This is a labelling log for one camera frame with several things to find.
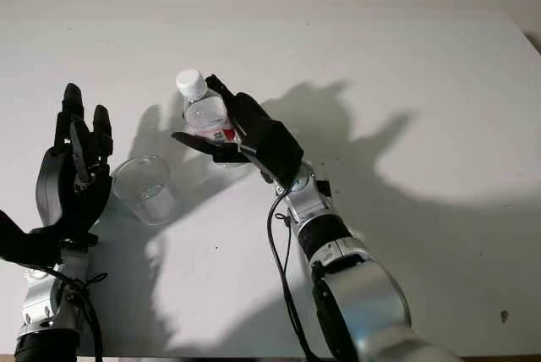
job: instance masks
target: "table surface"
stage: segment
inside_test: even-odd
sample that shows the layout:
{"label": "table surface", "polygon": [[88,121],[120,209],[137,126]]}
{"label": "table surface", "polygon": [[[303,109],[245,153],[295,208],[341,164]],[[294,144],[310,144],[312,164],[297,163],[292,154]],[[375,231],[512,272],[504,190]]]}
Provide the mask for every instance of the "table surface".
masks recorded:
{"label": "table surface", "polygon": [[[463,355],[541,352],[541,58],[519,29],[497,13],[263,7],[0,2],[3,210],[40,226],[36,175],[69,81],[87,119],[97,103],[110,110],[114,167],[156,153],[172,169],[176,221],[146,227],[111,199],[95,227],[106,353],[301,354],[265,235],[270,187],[168,136],[183,127],[185,68],[218,74],[292,130],[402,286],[419,334]],[[276,226],[280,250],[286,238]],[[328,354],[296,245],[289,279],[309,341]],[[6,263],[0,282],[8,354],[26,284]]]}

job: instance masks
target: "transparent cup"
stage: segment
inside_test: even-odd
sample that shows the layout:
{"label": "transparent cup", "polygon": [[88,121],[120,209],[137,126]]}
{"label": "transparent cup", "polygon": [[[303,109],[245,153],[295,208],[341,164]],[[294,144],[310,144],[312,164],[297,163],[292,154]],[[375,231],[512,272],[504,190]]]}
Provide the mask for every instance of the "transparent cup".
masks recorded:
{"label": "transparent cup", "polygon": [[141,221],[158,225],[170,220],[175,206],[168,182],[167,163],[159,156],[144,155],[117,168],[112,191]]}

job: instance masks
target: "silver robotic arm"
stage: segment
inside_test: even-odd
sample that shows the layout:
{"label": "silver robotic arm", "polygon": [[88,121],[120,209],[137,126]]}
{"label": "silver robotic arm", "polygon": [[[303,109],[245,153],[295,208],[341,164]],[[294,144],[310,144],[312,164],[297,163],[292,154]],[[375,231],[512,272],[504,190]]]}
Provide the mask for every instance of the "silver robotic arm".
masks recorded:
{"label": "silver robotic arm", "polygon": [[331,204],[327,182],[303,162],[303,149],[286,127],[273,120],[249,95],[233,95],[212,75],[207,85],[223,98],[238,134],[238,144],[215,144],[177,132],[172,137],[214,162],[252,162],[275,184],[277,201],[268,219],[270,246],[281,273],[293,328],[309,361],[310,351],[292,304],[285,272],[272,241],[271,217],[278,202],[287,204],[298,242],[312,268],[314,300],[325,340],[340,361],[451,362],[453,354],[426,343],[411,328],[407,301],[393,277],[354,238]]}
{"label": "silver robotic arm", "polygon": [[413,331],[398,283],[348,232],[329,192],[303,162],[284,201],[313,271],[318,318],[333,355],[344,361],[458,361]]}
{"label": "silver robotic arm", "polygon": [[74,362],[86,320],[101,361],[101,331],[86,280],[88,249],[98,237],[89,233],[109,197],[112,154],[108,111],[97,106],[93,129],[85,124],[81,91],[69,83],[57,115],[54,144],[43,157],[36,183],[36,204],[43,227],[24,233],[0,211],[0,258],[25,267],[29,283],[17,362]]}

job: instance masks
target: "wire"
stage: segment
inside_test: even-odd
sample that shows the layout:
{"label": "wire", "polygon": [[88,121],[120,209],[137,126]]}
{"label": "wire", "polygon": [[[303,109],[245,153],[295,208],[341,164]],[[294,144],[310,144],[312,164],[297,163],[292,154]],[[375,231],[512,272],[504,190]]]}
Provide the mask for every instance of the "wire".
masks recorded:
{"label": "wire", "polygon": [[274,243],[274,237],[272,236],[272,217],[274,215],[276,208],[280,204],[280,202],[289,194],[290,191],[291,191],[291,187],[288,189],[284,189],[284,191],[280,195],[278,195],[278,197],[276,197],[276,199],[272,203],[272,206],[270,206],[269,215],[267,217],[267,236],[269,238],[269,245],[271,246],[270,250],[272,252],[272,256],[274,257],[276,267],[278,268],[278,274],[280,275],[281,288],[284,293],[284,301],[286,302],[286,309],[287,309],[287,314],[289,315],[289,320],[291,321],[293,330],[295,331],[295,334],[297,335],[298,341],[300,342],[301,348],[304,351],[304,355],[306,356],[307,361],[316,362],[316,361],[320,361],[320,359],[310,349],[310,346],[306,339],[306,335],[304,334],[303,324],[298,316],[297,307],[295,306],[295,301],[293,300],[293,296],[291,294],[289,284],[287,283],[286,267],[287,267],[287,261],[289,259],[289,249],[290,249],[290,243],[291,243],[291,228],[289,228],[290,239],[287,245],[285,267],[282,266],[280,262],[280,257],[278,256],[278,251],[276,250],[276,246]]}
{"label": "wire", "polygon": [[287,274],[287,263],[289,262],[289,252],[291,249],[291,218],[289,216],[286,216],[280,212],[274,215],[274,218],[276,220],[282,220],[284,221],[284,224],[286,225],[286,228],[288,230],[287,233],[287,249],[286,249],[286,261],[284,262],[284,273]]}
{"label": "wire", "polygon": [[95,362],[103,361],[103,342],[101,340],[101,327],[96,314],[96,309],[92,302],[90,301],[90,294],[88,287],[91,284],[98,283],[107,278],[106,273],[100,273],[95,275],[86,282],[82,282],[80,279],[72,279],[67,277],[60,271],[55,271],[53,268],[48,266],[37,266],[37,265],[21,265],[22,267],[27,267],[30,269],[36,269],[45,273],[48,273],[51,276],[56,277],[58,280],[62,281],[67,286],[70,286],[78,295],[81,302],[81,311],[85,317],[86,322],[88,323],[90,330],[92,331],[92,336],[94,337],[94,358]]}

